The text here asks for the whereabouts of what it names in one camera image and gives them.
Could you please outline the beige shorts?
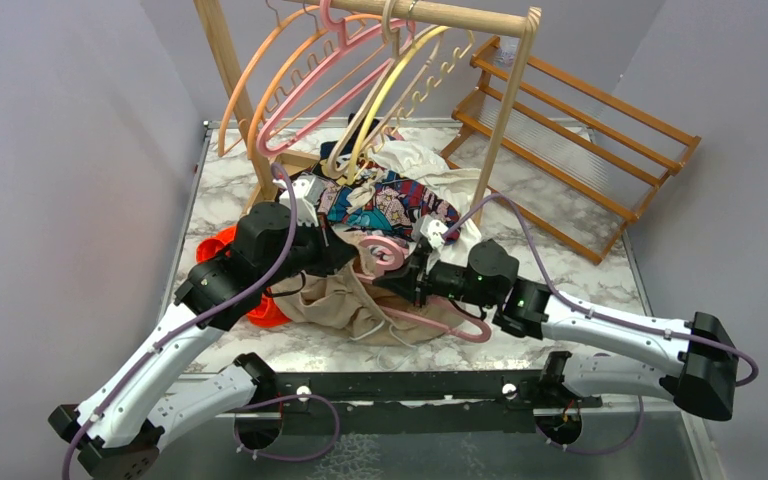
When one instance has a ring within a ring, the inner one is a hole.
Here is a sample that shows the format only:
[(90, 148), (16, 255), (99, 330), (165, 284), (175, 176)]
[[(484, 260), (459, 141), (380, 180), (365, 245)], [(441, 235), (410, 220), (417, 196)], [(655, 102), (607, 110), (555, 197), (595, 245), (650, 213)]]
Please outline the beige shorts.
[(444, 334), (442, 330), (404, 317), (404, 312), (457, 328), (466, 319), (451, 308), (428, 304), (416, 308), (385, 289), (361, 281), (375, 269), (372, 251), (361, 245), (368, 236), (359, 230), (342, 231), (340, 238), (359, 255), (337, 273), (317, 277), (296, 275), (274, 284), (275, 304), (291, 321), (309, 323), (326, 333), (377, 346), (415, 345)]

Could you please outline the orange mesh shorts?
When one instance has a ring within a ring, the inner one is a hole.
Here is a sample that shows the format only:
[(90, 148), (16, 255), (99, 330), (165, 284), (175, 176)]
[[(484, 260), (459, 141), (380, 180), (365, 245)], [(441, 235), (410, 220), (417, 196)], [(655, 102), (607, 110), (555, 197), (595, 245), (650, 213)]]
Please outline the orange mesh shorts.
[[(198, 264), (211, 260), (216, 255), (223, 253), (229, 256), (227, 246), (234, 240), (236, 227), (230, 226), (219, 231), (216, 235), (202, 240), (195, 251), (195, 260)], [(279, 309), (275, 301), (267, 296), (270, 290), (261, 296), (260, 304), (246, 314), (247, 320), (259, 328), (270, 329), (282, 326), (291, 320)]]

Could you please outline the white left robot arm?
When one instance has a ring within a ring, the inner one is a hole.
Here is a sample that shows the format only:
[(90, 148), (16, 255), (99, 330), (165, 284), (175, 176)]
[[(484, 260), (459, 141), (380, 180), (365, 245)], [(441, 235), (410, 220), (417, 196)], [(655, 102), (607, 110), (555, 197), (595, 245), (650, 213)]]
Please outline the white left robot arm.
[(275, 372), (243, 354), (215, 376), (171, 394), (185, 368), (264, 294), (297, 275), (325, 277), (351, 264), (357, 248), (303, 201), (256, 205), (232, 238), (198, 262), (138, 350), (93, 395), (49, 416), (68, 443), (65, 463), (94, 479), (137, 479), (182, 434), (230, 409), (264, 410), (284, 401)]

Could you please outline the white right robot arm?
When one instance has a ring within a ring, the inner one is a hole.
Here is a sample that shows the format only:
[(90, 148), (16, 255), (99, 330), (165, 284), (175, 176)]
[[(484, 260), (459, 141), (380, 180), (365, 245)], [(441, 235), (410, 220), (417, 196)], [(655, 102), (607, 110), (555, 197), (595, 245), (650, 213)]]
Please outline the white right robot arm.
[(521, 278), (519, 262), (493, 240), (473, 246), (465, 265), (432, 261), (421, 242), (375, 286), (415, 306), (441, 297), (493, 308), (492, 322), (517, 338), (575, 342), (602, 351), (553, 355), (537, 380), (539, 398), (560, 407), (573, 397), (623, 394), (670, 400), (713, 421), (733, 416), (738, 355), (722, 322), (704, 312), (690, 321), (643, 316), (568, 296)]

